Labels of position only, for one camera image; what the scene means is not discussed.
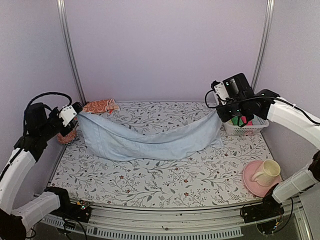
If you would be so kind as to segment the light blue terry towel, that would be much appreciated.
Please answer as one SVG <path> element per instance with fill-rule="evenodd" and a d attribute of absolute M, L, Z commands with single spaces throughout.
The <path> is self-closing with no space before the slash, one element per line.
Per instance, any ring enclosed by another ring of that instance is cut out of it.
<path fill-rule="evenodd" d="M 208 146 L 223 147 L 222 122 L 215 111 L 188 125 L 150 135 L 91 113 L 81 112 L 77 119 L 87 148 L 112 161 L 181 160 Z"/>

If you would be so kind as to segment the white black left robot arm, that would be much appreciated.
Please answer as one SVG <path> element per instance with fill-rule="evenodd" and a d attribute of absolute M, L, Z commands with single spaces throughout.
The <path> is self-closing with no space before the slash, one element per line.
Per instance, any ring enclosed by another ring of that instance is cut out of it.
<path fill-rule="evenodd" d="M 82 111 L 80 102 L 62 109 L 42 103 L 28 104 L 24 111 L 22 137 L 0 174 L 0 238 L 2 240 L 24 240 L 31 227 L 47 214 L 58 211 L 63 217 L 74 213 L 67 190 L 49 187 L 36 199 L 20 208 L 13 208 L 13 201 L 25 177 L 38 162 L 48 141 L 57 134 L 66 136 L 75 127 L 73 120 Z"/>

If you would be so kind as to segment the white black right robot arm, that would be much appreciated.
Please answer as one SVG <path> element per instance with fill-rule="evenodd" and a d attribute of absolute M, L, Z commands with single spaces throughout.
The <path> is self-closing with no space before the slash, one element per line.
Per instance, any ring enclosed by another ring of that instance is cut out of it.
<path fill-rule="evenodd" d="M 316 149 L 320 148 L 319 117 L 269 89 L 254 93 L 243 73 L 223 81 L 213 81 L 211 89 L 217 98 L 218 105 L 215 109 L 222 122 L 226 123 L 233 117 L 246 117 L 252 120 L 257 116 L 300 136 Z M 309 165 L 267 192 L 258 208 L 258 213 L 262 218 L 269 218 L 284 201 L 319 182 L 320 153 L 316 152 Z"/>

